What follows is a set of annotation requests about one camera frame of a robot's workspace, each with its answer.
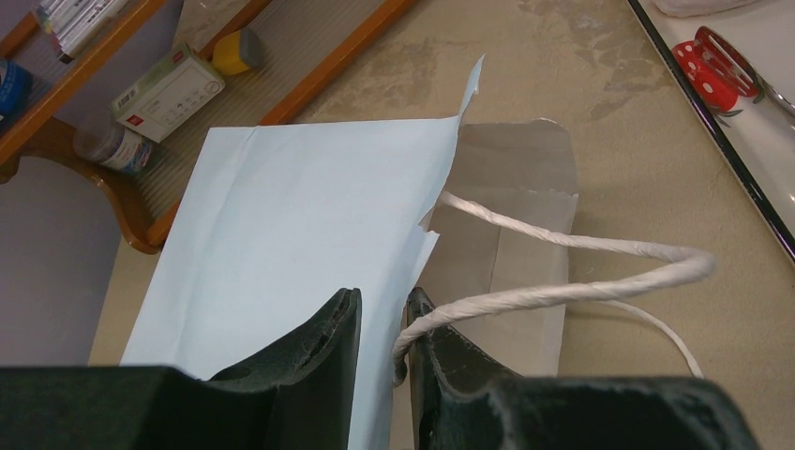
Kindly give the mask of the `light blue paper bag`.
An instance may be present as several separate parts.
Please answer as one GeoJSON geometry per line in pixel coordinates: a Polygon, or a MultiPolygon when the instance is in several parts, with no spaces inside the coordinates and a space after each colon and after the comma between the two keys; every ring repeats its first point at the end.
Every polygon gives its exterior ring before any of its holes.
{"type": "Polygon", "coordinates": [[[466,124],[460,116],[215,127],[204,141],[122,355],[207,379],[356,288],[363,313],[348,445],[390,443],[396,363],[420,337],[488,315],[626,299],[706,278],[700,249],[574,236],[576,166],[547,119],[466,124]],[[405,301],[438,241],[467,215],[535,246],[523,269],[549,275],[474,290],[454,263],[453,304],[400,329],[405,301]]]}

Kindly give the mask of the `white strawberry tray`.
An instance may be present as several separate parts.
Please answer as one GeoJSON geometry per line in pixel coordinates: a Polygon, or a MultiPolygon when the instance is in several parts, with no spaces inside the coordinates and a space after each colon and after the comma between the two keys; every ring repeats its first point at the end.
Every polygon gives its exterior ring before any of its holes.
{"type": "Polygon", "coordinates": [[[794,4],[753,1],[677,18],[653,1],[629,4],[697,117],[788,256],[794,254],[794,126],[768,99],[754,103],[700,58],[695,33],[708,26],[794,104],[794,4]]]}

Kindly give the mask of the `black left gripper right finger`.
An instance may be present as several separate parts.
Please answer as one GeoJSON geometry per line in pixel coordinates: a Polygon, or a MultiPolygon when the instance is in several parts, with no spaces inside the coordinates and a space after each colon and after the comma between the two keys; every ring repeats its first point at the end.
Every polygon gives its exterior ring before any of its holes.
{"type": "Polygon", "coordinates": [[[740,409],[688,377],[524,377],[446,325],[411,347],[419,449],[755,449],[740,409]]]}

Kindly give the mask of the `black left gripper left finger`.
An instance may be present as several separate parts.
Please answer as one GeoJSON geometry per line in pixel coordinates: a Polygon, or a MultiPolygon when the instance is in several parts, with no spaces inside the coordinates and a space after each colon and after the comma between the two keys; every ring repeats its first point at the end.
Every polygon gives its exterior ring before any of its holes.
{"type": "Polygon", "coordinates": [[[361,293],[207,381],[174,367],[6,367],[5,449],[344,449],[361,293]]]}

